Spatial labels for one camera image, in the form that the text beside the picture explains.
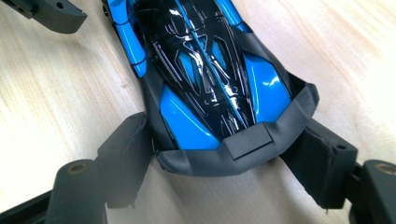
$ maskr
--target screw hole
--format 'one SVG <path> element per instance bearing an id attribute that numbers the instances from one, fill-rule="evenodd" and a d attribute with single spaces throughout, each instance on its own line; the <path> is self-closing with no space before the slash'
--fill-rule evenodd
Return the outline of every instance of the screw hole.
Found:
<path id="1" fill-rule="evenodd" d="M 344 146 L 344 145 L 338 145 L 338 146 L 337 146 L 337 148 L 338 148 L 338 149 L 341 149 L 341 150 L 345 150 L 345 149 L 347 149 L 347 147 L 346 147 L 346 146 Z"/>
<path id="2" fill-rule="evenodd" d="M 58 3 L 56 4 L 56 6 L 57 6 L 58 8 L 60 8 L 60 9 L 64 8 L 64 4 L 62 4 L 61 2 L 58 2 Z"/>
<path id="3" fill-rule="evenodd" d="M 389 165 L 386 165 L 386 164 L 379 163 L 379 164 L 376 166 L 376 168 L 377 168 L 379 171 L 382 171 L 382 172 L 385 173 L 385 174 L 388 174 L 388 175 L 396 175 L 396 167 L 393 167 L 393 166 L 389 166 Z"/>
<path id="4" fill-rule="evenodd" d="M 77 175 L 77 174 L 79 174 L 79 173 L 82 173 L 82 172 L 85 170 L 86 167 L 87 167 L 87 164 L 85 164 L 85 163 L 75 164 L 75 165 L 73 165 L 73 166 L 70 166 L 70 167 L 67 169 L 67 172 L 68 172 L 70 175 Z"/>

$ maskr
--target black plastic bracket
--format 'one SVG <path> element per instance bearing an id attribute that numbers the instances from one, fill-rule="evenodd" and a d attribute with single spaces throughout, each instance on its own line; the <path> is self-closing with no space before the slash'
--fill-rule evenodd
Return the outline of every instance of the black plastic bracket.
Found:
<path id="1" fill-rule="evenodd" d="M 97 164 L 81 160 L 63 166 L 55 178 L 46 223 L 106 222 L 105 198 Z"/>
<path id="2" fill-rule="evenodd" d="M 51 31 L 75 33 L 87 14 L 67 0 L 1 0 L 27 19 L 40 22 Z"/>
<path id="3" fill-rule="evenodd" d="M 346 179 L 350 223 L 396 223 L 396 165 L 367 161 Z"/>
<path id="4" fill-rule="evenodd" d="M 280 157 L 322 208 L 342 208 L 346 177 L 358 150 L 311 119 L 303 133 Z"/>
<path id="5" fill-rule="evenodd" d="M 109 208 L 133 204 L 153 157 L 145 114 L 126 119 L 98 149 L 96 162 Z"/>

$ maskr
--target wood grain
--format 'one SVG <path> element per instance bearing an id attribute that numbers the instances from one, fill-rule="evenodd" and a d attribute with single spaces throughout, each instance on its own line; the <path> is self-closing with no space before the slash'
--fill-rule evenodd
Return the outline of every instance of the wood grain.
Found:
<path id="1" fill-rule="evenodd" d="M 0 212 L 53 184 L 69 161 L 91 158 L 129 115 L 140 88 L 100 1 L 73 1 L 89 18 L 55 34 L 0 5 Z M 315 83 L 315 119 L 359 150 L 396 162 L 396 2 L 234 1 L 293 74 Z M 153 161 L 135 209 L 114 223 L 347 223 L 349 205 L 317 207 L 283 161 L 223 178 L 172 175 Z"/>

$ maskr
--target black plastic part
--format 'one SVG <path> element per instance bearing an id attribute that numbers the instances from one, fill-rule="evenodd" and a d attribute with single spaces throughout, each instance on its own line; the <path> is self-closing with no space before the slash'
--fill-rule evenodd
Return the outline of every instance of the black plastic part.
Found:
<path id="1" fill-rule="evenodd" d="M 87 14 L 67 0 L 2 0 L 27 19 L 35 19 L 51 31 L 75 33 Z"/>
<path id="2" fill-rule="evenodd" d="M 241 174 L 288 149 L 311 120 L 317 105 L 316 87 L 306 84 L 276 122 L 247 128 L 224 139 L 216 150 L 160 151 L 157 159 L 163 169 L 181 175 Z"/>
<path id="3" fill-rule="evenodd" d="M 50 202 L 51 191 L 0 214 L 0 223 L 43 223 Z"/>
<path id="4" fill-rule="evenodd" d="M 396 223 L 396 165 L 367 161 L 348 176 L 350 223 Z"/>
<path id="5" fill-rule="evenodd" d="M 99 147 L 96 162 L 109 208 L 134 203 L 153 156 L 151 133 L 144 113 L 126 119 Z"/>
<path id="6" fill-rule="evenodd" d="M 311 119 L 280 157 L 322 208 L 342 208 L 346 176 L 355 167 L 358 150 Z"/>
<path id="7" fill-rule="evenodd" d="M 73 161 L 58 171 L 46 223 L 107 223 L 101 179 L 94 161 Z"/>

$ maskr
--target rc car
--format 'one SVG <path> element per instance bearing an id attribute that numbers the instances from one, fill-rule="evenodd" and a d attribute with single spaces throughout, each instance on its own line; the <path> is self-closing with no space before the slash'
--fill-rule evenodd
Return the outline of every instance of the rc car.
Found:
<path id="1" fill-rule="evenodd" d="M 163 169 L 237 175 L 283 153 L 318 104 L 229 0 L 104 0 Z"/>

